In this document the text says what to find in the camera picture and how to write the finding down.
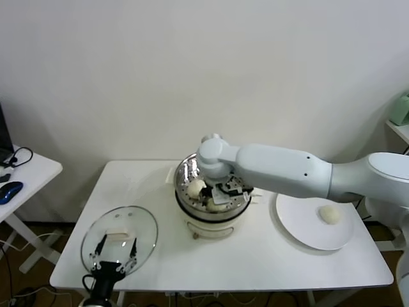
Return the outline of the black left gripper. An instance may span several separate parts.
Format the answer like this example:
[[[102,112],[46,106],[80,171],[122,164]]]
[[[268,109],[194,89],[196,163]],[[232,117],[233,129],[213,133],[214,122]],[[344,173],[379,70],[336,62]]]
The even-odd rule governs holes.
[[[104,248],[107,235],[105,234],[101,241],[96,245],[94,252],[89,254],[92,262],[91,275],[95,284],[91,290],[90,299],[92,301],[107,301],[111,298],[114,285],[124,278],[122,264],[119,262],[101,261],[100,255]],[[132,244],[129,258],[125,265],[125,272],[130,272],[137,264],[137,238]]]

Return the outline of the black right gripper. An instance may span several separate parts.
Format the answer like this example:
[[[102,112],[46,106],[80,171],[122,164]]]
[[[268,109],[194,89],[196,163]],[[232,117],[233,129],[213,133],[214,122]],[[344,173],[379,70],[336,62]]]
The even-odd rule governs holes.
[[[231,202],[230,195],[216,186],[200,190],[200,201],[208,201],[211,198],[215,205],[227,205]]]

